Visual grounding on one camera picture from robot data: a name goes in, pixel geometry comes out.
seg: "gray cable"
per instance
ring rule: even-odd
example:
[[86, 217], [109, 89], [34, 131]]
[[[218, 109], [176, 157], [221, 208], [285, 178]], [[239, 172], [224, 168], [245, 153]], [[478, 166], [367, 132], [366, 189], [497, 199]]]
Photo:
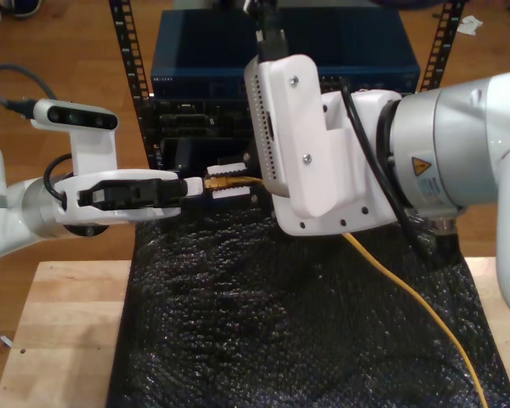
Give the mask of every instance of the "gray cable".
[[[27, 77], [29, 77], [31, 80], [36, 82], [41, 89], [43, 89], [43, 92], [50, 98], [50, 99], [57, 99], [54, 92], [51, 90], [49, 85], [45, 83], [45, 81], [38, 76], [35, 72], [32, 72], [28, 68], [25, 68], [22, 65], [17, 64], [11, 64], [11, 63], [4, 63], [0, 64], [0, 71], [15, 71], [19, 72], [20, 74], [23, 74]], [[0, 96], [0, 105], [2, 105], [4, 108], [9, 109], [9, 102], [4, 99], [2, 96]]]

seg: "cable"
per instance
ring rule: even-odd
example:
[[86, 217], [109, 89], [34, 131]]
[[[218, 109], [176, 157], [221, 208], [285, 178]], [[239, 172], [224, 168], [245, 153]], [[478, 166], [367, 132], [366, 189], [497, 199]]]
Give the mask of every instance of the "cable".
[[[0, 64], [0, 71], [15, 71], [19, 72], [20, 74], [25, 75], [26, 77], [29, 77], [31, 80], [36, 82], [41, 89], [43, 89], [43, 92], [48, 96], [50, 99], [57, 99], [51, 88], [45, 81], [39, 77], [35, 72], [32, 72], [28, 68], [25, 68], [24, 66], [17, 65], [17, 64]], [[4, 99], [2, 96], [0, 96], [0, 105], [2, 105], [4, 108], [14, 111], [17, 113], [20, 113], [24, 118], [27, 119], [33, 119], [34, 118], [34, 105], [36, 104], [36, 101], [34, 99], [23, 99], [23, 100], [11, 100], [11, 99]]]
[[346, 106], [346, 111], [348, 112], [349, 119], [355, 131], [355, 134], [357, 135], [357, 139], [359, 140], [360, 147], [363, 150], [363, 153], [365, 154], [366, 161], [368, 162], [372, 172], [374, 173], [376, 181], [380, 185], [383, 194], [387, 197], [389, 205], [393, 209], [394, 215], [399, 221], [400, 227], [402, 228], [402, 231], [405, 234], [406, 240], [423, 261], [430, 260], [431, 258], [430, 254], [418, 240], [416, 231], [411, 226], [410, 220], [406, 215], [406, 212], [400, 202], [399, 197], [394, 192], [393, 186], [389, 182], [389, 179], [383, 172], [380, 163], [378, 162], [376, 156], [374, 155], [374, 151], [372, 150], [370, 141], [366, 136], [365, 128], [363, 127], [363, 124], [359, 118], [359, 113], [355, 108], [355, 103], [351, 98], [351, 93], [349, 92], [346, 82], [344, 80], [341, 80], [341, 85], [343, 104]]
[[375, 259], [362, 244], [355, 239], [355, 237], [351, 234], [343, 234], [343, 237], [349, 241], [351, 245], [354, 246], [354, 248], [359, 251], [359, 253], [377, 270], [382, 272], [385, 276], [387, 276], [391, 281], [399, 285], [401, 288], [403, 288], [405, 291], [407, 291], [414, 299], [417, 300], [418, 303], [420, 303], [425, 310], [428, 311], [428, 313], [431, 315], [431, 317], [434, 319], [434, 321], [440, 326], [440, 328], [444, 331], [444, 333], [450, 338], [451, 342], [456, 346], [457, 351], [459, 351], [459, 354], [461, 355], [462, 359], [465, 361], [465, 364], [468, 368], [468, 372], [470, 373], [470, 376], [473, 379], [474, 387], [476, 388], [476, 391], [478, 391], [478, 395], [480, 398], [480, 401], [482, 403], [482, 406], [484, 408], [489, 408], [487, 405], [487, 401], [485, 400], [484, 395], [484, 389], [482, 388], [482, 385], [479, 382], [478, 376], [476, 375], [476, 371], [474, 370], [474, 367], [472, 363], [470, 362], [470, 359], [468, 358], [467, 352], [462, 347], [461, 343], [459, 343], [459, 340], [457, 340], [457, 337], [451, 332], [450, 328], [444, 323], [442, 319], [436, 314], [434, 309], [431, 307], [430, 304], [427, 303], [427, 301], [419, 294], [417, 293], [410, 285], [408, 285], [406, 282], [401, 280], [397, 275], [395, 275], [393, 272], [391, 272], [389, 269], [387, 269], [385, 266], [383, 266], [377, 259]]
[[[4, 63], [0, 64], [0, 71], [15, 71], [19, 72], [20, 74], [25, 75], [26, 77], [29, 77], [31, 80], [36, 82], [41, 89], [43, 89], [43, 92], [50, 98], [50, 99], [57, 99], [51, 88], [45, 81], [36, 73], [28, 68], [25, 68], [22, 65], [17, 64], [11, 64], [11, 63]], [[4, 99], [2, 96], [0, 96], [0, 105], [2, 105], [5, 108], [9, 107], [9, 101]]]
[[43, 186], [45, 187], [45, 190], [47, 190], [48, 193], [55, 199], [60, 201], [60, 203], [62, 204], [62, 208], [64, 210], [66, 209], [66, 193], [59, 193], [57, 190], [54, 189], [53, 185], [51, 184], [51, 173], [53, 172], [54, 168], [57, 167], [60, 163], [65, 162], [66, 160], [69, 159], [71, 159], [71, 153], [57, 157], [56, 159], [49, 163], [49, 165], [45, 169], [45, 172], [43, 173]]

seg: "black cable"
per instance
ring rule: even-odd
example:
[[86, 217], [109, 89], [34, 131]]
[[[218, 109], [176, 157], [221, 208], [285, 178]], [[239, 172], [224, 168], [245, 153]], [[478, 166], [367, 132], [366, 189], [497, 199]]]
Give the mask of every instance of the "black cable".
[[389, 205], [393, 209], [394, 215], [399, 221], [400, 227], [402, 228], [402, 231], [405, 234], [406, 240], [423, 261], [428, 261], [431, 258], [431, 256], [429, 255], [427, 249], [422, 245], [422, 243], [417, 238], [416, 231], [412, 227], [410, 220], [408, 219], [408, 215], [406, 215], [405, 209], [403, 208], [399, 197], [395, 193], [393, 186], [389, 182], [389, 179], [385, 175], [385, 172], [382, 170], [382, 167], [380, 166], [380, 163], [378, 162], [376, 155], [372, 150], [370, 141], [366, 136], [365, 128], [363, 127], [363, 124], [360, 121], [359, 113], [355, 108], [354, 100], [352, 99], [348, 85], [344, 80], [341, 81], [341, 94], [343, 103], [346, 106], [346, 111], [348, 112], [349, 120], [351, 121], [355, 134], [357, 135], [360, 147], [363, 150], [363, 153], [365, 154], [366, 161], [368, 162], [368, 165], [370, 166], [372, 172], [374, 173], [376, 181], [378, 182], [378, 184], [380, 184], [383, 194], [387, 197]]
[[54, 189], [53, 185], [51, 184], [51, 173], [60, 163], [69, 159], [71, 159], [71, 153], [57, 157], [49, 163], [45, 169], [45, 172], [43, 173], [43, 186], [45, 187], [45, 190], [47, 190], [51, 196], [60, 201], [64, 210], [66, 209], [66, 193], [59, 193]]

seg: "warning label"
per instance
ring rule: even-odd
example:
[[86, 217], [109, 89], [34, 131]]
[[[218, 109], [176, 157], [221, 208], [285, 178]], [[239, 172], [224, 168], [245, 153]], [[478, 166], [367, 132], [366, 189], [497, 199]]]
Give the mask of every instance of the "warning label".
[[431, 167], [430, 162], [418, 159], [417, 157], [411, 158], [411, 164], [414, 167], [414, 174], [418, 177]]

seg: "wooden floor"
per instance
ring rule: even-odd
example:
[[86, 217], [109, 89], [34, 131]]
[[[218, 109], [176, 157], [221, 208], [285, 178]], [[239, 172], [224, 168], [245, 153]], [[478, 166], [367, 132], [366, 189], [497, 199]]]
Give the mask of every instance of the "wooden floor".
[[[171, 1], [135, 0], [134, 18], [145, 68], [150, 71], [160, 11]], [[439, 8], [403, 14], [421, 66], [428, 59]], [[484, 25], [476, 37], [458, 35], [444, 85], [510, 71], [510, 14], [500, 2], [477, 0], [464, 15]], [[142, 143], [108, 3], [104, 0], [48, 0], [31, 20], [0, 24], [0, 62], [26, 65], [51, 85], [60, 99], [103, 106], [120, 118], [117, 151], [120, 167], [146, 167]], [[37, 97], [36, 86], [17, 75], [0, 74], [0, 92], [14, 98]], [[66, 134], [45, 133], [0, 107], [0, 147], [8, 182], [40, 177], [56, 156], [69, 151]], [[470, 210], [459, 222], [468, 256], [495, 255], [493, 206]], [[37, 264], [49, 260], [130, 259], [133, 227], [114, 227], [93, 239], [35, 245], [0, 260], [0, 333], [14, 337]], [[0, 344], [0, 376], [8, 350]]]

